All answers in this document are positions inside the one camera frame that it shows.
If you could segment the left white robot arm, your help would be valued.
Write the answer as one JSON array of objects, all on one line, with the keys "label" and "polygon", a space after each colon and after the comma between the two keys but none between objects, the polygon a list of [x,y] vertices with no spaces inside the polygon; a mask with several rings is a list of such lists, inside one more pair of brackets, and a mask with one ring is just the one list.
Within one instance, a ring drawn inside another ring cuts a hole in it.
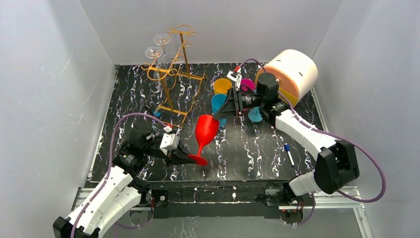
[{"label": "left white robot arm", "polygon": [[131,131],[114,157],[110,174],[67,217],[53,224],[57,238],[101,238],[129,209],[142,202],[151,190],[138,175],[148,157],[164,159],[166,165],[196,164],[175,133]]}]

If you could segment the light blue wine glass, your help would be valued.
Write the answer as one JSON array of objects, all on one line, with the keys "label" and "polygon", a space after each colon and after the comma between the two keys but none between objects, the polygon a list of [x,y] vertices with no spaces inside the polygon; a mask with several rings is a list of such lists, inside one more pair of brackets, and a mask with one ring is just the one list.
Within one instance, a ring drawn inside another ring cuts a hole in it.
[{"label": "light blue wine glass", "polygon": [[248,117],[252,122],[260,122],[263,120],[259,107],[252,108],[248,113]]}]

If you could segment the yellow wine glass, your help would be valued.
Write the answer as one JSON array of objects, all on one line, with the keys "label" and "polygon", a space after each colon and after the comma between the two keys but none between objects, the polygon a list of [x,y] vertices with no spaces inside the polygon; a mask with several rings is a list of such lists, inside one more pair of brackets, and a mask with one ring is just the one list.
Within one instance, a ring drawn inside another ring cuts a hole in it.
[{"label": "yellow wine glass", "polygon": [[214,94],[226,95],[228,90],[232,87],[232,81],[226,78],[217,79],[213,84]]}]

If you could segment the magenta wine glass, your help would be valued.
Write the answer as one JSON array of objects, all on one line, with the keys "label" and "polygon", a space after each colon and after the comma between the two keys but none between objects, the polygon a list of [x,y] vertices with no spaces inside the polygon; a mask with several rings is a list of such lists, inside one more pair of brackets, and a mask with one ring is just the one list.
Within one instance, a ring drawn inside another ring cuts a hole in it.
[{"label": "magenta wine glass", "polygon": [[243,91],[243,92],[254,91],[255,90],[255,83],[248,78],[242,78],[241,84],[240,84],[240,90]]}]

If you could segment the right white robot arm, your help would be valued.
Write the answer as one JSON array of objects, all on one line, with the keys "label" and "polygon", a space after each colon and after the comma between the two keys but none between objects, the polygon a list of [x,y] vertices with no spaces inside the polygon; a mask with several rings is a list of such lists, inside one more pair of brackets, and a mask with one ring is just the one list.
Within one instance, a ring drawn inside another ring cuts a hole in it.
[{"label": "right white robot arm", "polygon": [[286,133],[315,159],[315,169],[283,184],[283,197],[289,201],[309,193],[333,194],[360,175],[354,146],[322,134],[279,98],[279,85],[271,73],[259,75],[256,91],[228,90],[227,98],[214,114],[215,119],[239,116],[244,109],[259,108],[264,121]]}]

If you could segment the clear wine glass front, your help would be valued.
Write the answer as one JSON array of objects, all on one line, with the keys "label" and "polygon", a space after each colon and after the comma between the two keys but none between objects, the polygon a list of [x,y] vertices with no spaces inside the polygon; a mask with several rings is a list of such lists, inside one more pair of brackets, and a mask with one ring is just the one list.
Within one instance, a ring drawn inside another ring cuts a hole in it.
[{"label": "clear wine glass front", "polygon": [[163,49],[160,46],[151,46],[145,50],[145,55],[154,60],[156,68],[161,69],[161,56]]}]

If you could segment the teal blue wine glass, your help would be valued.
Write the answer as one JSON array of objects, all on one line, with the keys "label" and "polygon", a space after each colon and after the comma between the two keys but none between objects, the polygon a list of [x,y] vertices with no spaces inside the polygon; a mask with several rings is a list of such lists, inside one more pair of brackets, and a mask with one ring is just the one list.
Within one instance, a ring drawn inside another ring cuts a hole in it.
[{"label": "teal blue wine glass", "polygon": [[[220,107],[223,105],[223,103],[226,100],[225,94],[215,94],[211,99],[211,108],[212,108],[212,114],[214,115]],[[220,119],[219,120],[219,128],[225,126],[227,123],[226,119]]]}]

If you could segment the red wine glass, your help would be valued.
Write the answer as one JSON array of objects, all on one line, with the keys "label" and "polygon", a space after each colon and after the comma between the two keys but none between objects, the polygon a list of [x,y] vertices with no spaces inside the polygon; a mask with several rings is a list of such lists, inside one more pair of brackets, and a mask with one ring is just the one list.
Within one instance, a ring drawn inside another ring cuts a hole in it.
[{"label": "red wine glass", "polygon": [[211,143],[217,135],[219,127],[219,121],[215,120],[212,115],[201,115],[198,118],[195,137],[198,144],[198,152],[196,155],[189,155],[190,159],[193,159],[197,165],[206,166],[207,160],[201,157],[202,149]]}]

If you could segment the gold wire glass rack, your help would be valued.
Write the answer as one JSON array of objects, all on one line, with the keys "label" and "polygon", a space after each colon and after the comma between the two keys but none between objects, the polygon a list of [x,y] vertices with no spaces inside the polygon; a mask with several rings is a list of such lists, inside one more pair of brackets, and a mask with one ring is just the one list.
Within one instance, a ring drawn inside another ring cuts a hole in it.
[{"label": "gold wire glass rack", "polygon": [[152,109],[152,114],[160,112],[164,123],[172,127],[183,127],[207,79],[205,74],[194,74],[187,60],[187,48],[196,33],[187,24],[167,26],[163,34],[170,36],[170,42],[165,46],[166,58],[161,56],[161,69],[147,56],[148,61],[141,64],[147,78],[157,83],[163,93],[162,101]]}]

